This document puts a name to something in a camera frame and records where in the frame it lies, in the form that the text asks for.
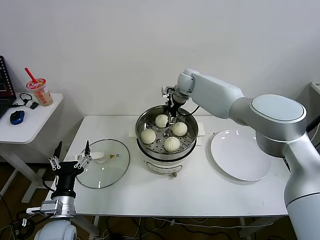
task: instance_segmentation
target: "glass lid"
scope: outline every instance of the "glass lid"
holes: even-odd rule
[[[130,163],[130,154],[122,142],[103,139],[92,143],[90,149],[93,159],[84,172],[77,176],[82,185],[102,189],[123,177]]]

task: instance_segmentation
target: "laptop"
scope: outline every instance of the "laptop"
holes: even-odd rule
[[[12,86],[5,59],[0,55],[0,118],[6,113],[17,99]]]

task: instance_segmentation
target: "steamed bun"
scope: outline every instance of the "steamed bun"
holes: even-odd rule
[[[171,136],[168,137],[165,141],[164,141],[164,149],[169,152],[176,152],[179,150],[180,148],[180,141],[178,138],[176,138],[175,136]]]
[[[155,118],[155,125],[159,128],[165,128],[168,122],[168,116],[164,114],[160,114]]]
[[[188,127],[184,122],[176,122],[171,129],[173,134],[179,137],[186,135],[188,132]]]
[[[141,132],[140,139],[144,144],[151,144],[156,140],[156,133],[152,129],[145,129]]]

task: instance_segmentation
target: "table leg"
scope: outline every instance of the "table leg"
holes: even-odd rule
[[[12,183],[12,181],[15,179],[15,176],[17,175],[17,173],[18,173],[17,169],[15,169],[13,171],[13,173],[11,173],[9,179],[6,181],[5,185],[3,186],[3,188],[0,191],[0,195],[1,196],[5,195],[7,189],[9,188],[10,184]]]
[[[259,217],[254,222],[247,225],[247,226],[253,226],[253,227],[243,227],[239,231],[239,236],[240,236],[240,238],[250,239],[248,237],[250,237],[252,234],[257,232],[258,230],[266,227],[266,226],[262,226],[262,225],[268,225],[268,224],[274,223],[275,221],[279,220],[280,218],[282,218],[282,216]],[[241,226],[246,226],[245,219],[243,217],[240,218],[240,222],[241,222]]]
[[[18,157],[13,152],[2,153],[1,157],[3,157],[11,166],[13,166],[16,170],[18,170],[31,181],[31,184],[21,201],[22,203],[29,203],[37,189],[45,188],[42,185],[42,176],[45,174],[46,169],[41,168],[37,173],[35,173],[20,157]]]
[[[95,226],[95,227],[98,226],[98,224],[99,224],[99,218],[100,218],[100,216],[98,216],[98,215],[94,216],[93,226]],[[93,240],[94,237],[95,237],[95,236],[94,236],[93,234],[90,234],[89,240]]]
[[[89,222],[84,216],[82,215],[76,215],[74,218],[71,219],[73,223],[78,225],[80,228],[85,230],[90,235],[93,235],[94,237],[98,237],[100,234],[99,228],[94,226],[91,222]]]

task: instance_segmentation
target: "plastic cup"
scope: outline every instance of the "plastic cup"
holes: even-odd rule
[[[42,106],[49,106],[53,103],[50,92],[47,88],[47,81],[44,78],[37,78],[36,82],[30,81],[25,87],[33,93],[39,104]]]

